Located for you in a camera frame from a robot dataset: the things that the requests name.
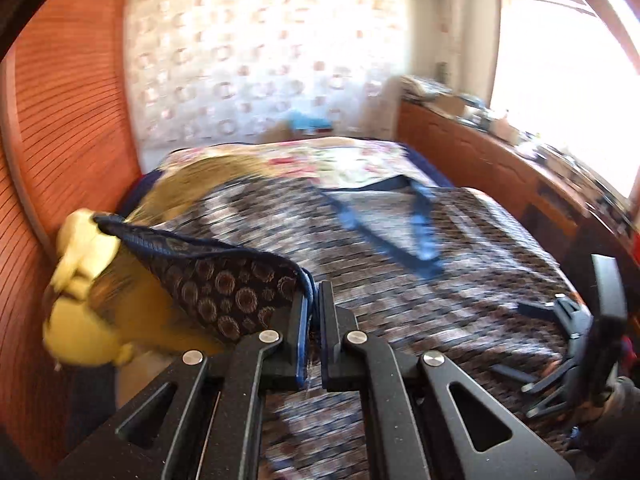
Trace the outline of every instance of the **blue strap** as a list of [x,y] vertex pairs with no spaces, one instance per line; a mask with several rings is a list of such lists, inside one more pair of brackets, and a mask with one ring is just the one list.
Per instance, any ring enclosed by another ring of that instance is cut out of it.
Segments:
[[[300,267],[296,262],[285,256],[269,253],[267,251],[259,251],[244,246],[236,246],[222,242],[216,238],[194,238],[191,236],[179,235],[171,231],[162,229],[153,229],[151,227],[128,224],[125,219],[113,214],[95,214],[93,220],[96,222],[100,231],[107,235],[118,237],[136,256],[140,254],[145,256],[164,256],[177,260],[191,260],[201,257],[217,257],[217,258],[260,258],[262,261],[275,262],[281,264],[285,262],[293,267],[298,275],[298,281],[302,286],[303,293],[310,304],[316,301],[316,284],[313,276],[308,270]],[[153,245],[149,240],[140,233],[149,235],[162,235],[166,238],[175,238],[190,244],[199,246],[203,249],[198,254],[180,254],[174,251]]]
[[[328,192],[358,192],[358,191],[392,191],[410,187],[414,191],[414,212],[411,216],[412,231],[417,248],[417,256],[396,246],[375,234],[363,224],[358,215],[345,203],[329,195]],[[346,229],[360,232],[369,242],[380,251],[388,254],[393,260],[411,269],[413,272],[431,280],[441,275],[444,268],[440,261],[440,254],[434,240],[434,229],[431,224],[431,193],[428,188],[405,175],[398,175],[369,186],[341,189],[321,190],[325,198],[336,209],[338,219]]]

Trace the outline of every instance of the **wooden cabinet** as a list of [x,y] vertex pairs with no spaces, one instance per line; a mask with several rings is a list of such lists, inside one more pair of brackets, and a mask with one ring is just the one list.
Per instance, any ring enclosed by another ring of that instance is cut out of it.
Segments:
[[456,186],[487,193],[517,218],[529,203],[536,171],[498,139],[403,102],[398,140],[421,152]]
[[613,256],[630,312],[640,308],[640,268],[583,198],[557,175],[489,134],[402,102],[398,140],[422,153],[456,186],[493,197],[560,263],[595,312],[591,254]]
[[427,108],[402,102],[398,140],[421,152],[456,186],[487,193],[517,219],[533,206],[572,238],[577,218],[587,215],[582,198],[551,172],[500,139]]

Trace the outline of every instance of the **blue cloth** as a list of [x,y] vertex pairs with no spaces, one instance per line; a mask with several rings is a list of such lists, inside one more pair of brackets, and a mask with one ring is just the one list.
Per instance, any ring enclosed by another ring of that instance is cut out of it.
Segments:
[[440,173],[437,168],[431,164],[422,154],[416,152],[411,146],[405,144],[404,142],[398,142],[400,146],[402,146],[406,151],[406,158],[418,168],[421,172],[423,172],[426,176],[428,176],[431,180],[433,180],[440,187],[456,187],[453,183],[442,173]]
[[291,130],[329,130],[333,127],[331,121],[320,117],[312,117],[298,110],[292,110],[287,115],[287,123]]
[[[415,254],[373,232],[349,205],[337,199],[334,195],[336,192],[358,193],[402,189],[410,189],[414,195],[414,210],[411,214],[410,223],[414,234]],[[442,262],[434,240],[433,225],[430,218],[431,194],[426,186],[407,176],[398,175],[364,187],[326,189],[324,190],[324,195],[335,207],[343,227],[359,231],[378,250],[387,254],[399,264],[411,269],[425,280],[432,280],[442,274]]]

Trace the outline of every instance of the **black plastic part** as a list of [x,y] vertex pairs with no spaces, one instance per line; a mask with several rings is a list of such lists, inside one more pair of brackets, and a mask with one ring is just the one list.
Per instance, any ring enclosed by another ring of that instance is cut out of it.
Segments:
[[293,297],[292,308],[279,308],[273,313],[269,326],[283,334],[284,340],[277,358],[264,362],[264,388],[297,390],[304,386],[309,311],[308,301],[298,291]]
[[[556,389],[534,402],[526,418],[540,418],[572,410],[584,402],[602,406],[610,394],[607,381],[620,358],[626,327],[626,301],[615,258],[592,254],[599,298],[599,315],[593,318],[586,307],[565,296],[548,304],[522,302],[521,314],[554,321],[568,339],[568,351],[562,364],[538,381],[527,381],[521,391],[536,396]],[[519,372],[503,365],[491,370],[518,380]]]
[[430,367],[370,334],[349,342],[355,316],[335,306],[330,283],[320,291],[322,384],[360,392],[372,480],[575,479],[567,462],[449,359]]
[[151,449],[178,389],[176,383],[165,383],[149,397],[121,426],[116,434],[142,449]]
[[503,377],[507,377],[509,379],[517,381],[519,383],[531,384],[531,383],[535,383],[538,380],[536,376],[533,376],[531,374],[526,374],[524,372],[515,370],[514,368],[511,368],[505,365],[493,365],[489,368],[489,370],[491,370],[494,373],[500,374]]
[[258,334],[253,334],[236,346],[203,455],[203,478],[255,478],[250,474],[257,473],[260,451],[264,398],[258,395],[258,386],[262,361],[281,342],[265,344]]
[[[442,414],[440,420],[446,424],[462,474],[436,478],[575,479],[561,456],[452,361],[445,358],[443,364],[432,367],[420,360],[419,367],[428,380],[429,395],[422,406]],[[440,440],[437,433],[430,433],[430,425],[425,424],[422,431],[432,444]]]
[[362,344],[345,339],[344,345],[364,357],[369,371],[366,404],[370,415],[365,424],[374,424],[369,434],[375,434],[380,444],[367,450],[369,462],[376,460],[381,478],[429,480],[420,435],[391,346],[375,336],[368,336]]
[[[191,415],[209,364],[207,358],[193,366],[176,360],[65,458],[54,477],[69,480],[171,479],[178,463],[178,451],[193,427]],[[156,399],[173,387],[175,394],[168,409],[164,413],[154,410]],[[143,419],[148,416],[159,416],[162,421],[150,445],[139,447],[131,441],[130,429],[144,424]]]

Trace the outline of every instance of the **wall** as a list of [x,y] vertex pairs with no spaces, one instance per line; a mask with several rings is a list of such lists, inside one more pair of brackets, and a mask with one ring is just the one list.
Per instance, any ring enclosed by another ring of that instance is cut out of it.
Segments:
[[140,174],[122,85],[123,8],[47,0],[2,62],[0,422],[42,475],[64,455],[70,372],[55,373],[42,347],[52,263],[33,224],[51,240],[80,206],[113,210]]
[[409,0],[409,4],[412,28],[408,71],[414,75],[434,77],[438,46],[436,0]]
[[434,0],[129,0],[141,164],[179,148],[285,140],[292,110],[330,120],[337,135],[391,138],[392,76],[433,75],[434,26]]
[[460,90],[489,103],[498,49],[498,0],[466,0]]
[[462,82],[462,52],[465,30],[466,0],[436,0],[437,40],[435,61],[444,63],[444,82],[460,90]]

